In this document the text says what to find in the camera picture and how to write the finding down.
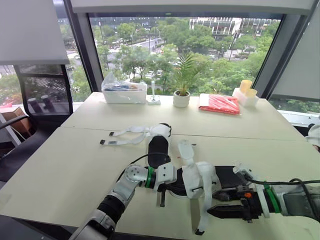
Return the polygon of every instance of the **white flower pot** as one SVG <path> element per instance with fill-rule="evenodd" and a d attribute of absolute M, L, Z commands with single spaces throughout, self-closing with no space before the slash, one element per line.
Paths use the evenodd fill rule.
<path fill-rule="evenodd" d="M 188 95 L 187 96 L 179 96 L 177 95 L 177 92 L 175 91 L 173 94 L 173 105 L 178 108 L 185 108 L 189 105 L 189 100 L 190 100 L 190 92 L 187 91 Z"/>

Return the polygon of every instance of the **potted plant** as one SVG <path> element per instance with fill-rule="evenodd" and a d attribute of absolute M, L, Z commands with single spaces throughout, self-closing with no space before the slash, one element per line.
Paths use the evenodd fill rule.
<path fill-rule="evenodd" d="M 191 53 L 183 53 L 178 58 L 177 68 L 174 72 L 177 91 L 173 94 L 173 105 L 185 108 L 189 105 L 190 100 L 188 89 L 197 79 L 203 66 L 197 64 Z"/>

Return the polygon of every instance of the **chair backrest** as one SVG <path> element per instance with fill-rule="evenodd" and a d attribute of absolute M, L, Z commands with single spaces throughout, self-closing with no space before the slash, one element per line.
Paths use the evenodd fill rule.
<path fill-rule="evenodd" d="M 15 65 L 25 112 L 36 121 L 63 122 L 73 113 L 64 65 Z"/>

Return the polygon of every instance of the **silver robot arm segment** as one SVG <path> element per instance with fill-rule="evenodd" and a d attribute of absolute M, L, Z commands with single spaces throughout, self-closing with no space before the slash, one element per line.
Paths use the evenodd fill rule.
<path fill-rule="evenodd" d="M 177 170 L 171 162 L 152 167 L 129 165 L 114 188 L 91 216 L 72 234 L 69 240 L 107 240 L 135 194 L 136 187 L 157 190 L 160 184 L 177 180 Z"/>

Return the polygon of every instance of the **palm plant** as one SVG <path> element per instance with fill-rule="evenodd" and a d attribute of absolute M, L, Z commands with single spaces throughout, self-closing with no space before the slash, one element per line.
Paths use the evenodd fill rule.
<path fill-rule="evenodd" d="M 187 96 L 189 94 L 188 89 L 196 81 L 203 68 L 204 65 L 199 65 L 192 53 L 182 53 L 178 57 L 177 68 L 174 72 L 177 86 L 176 94 L 181 97 Z"/>

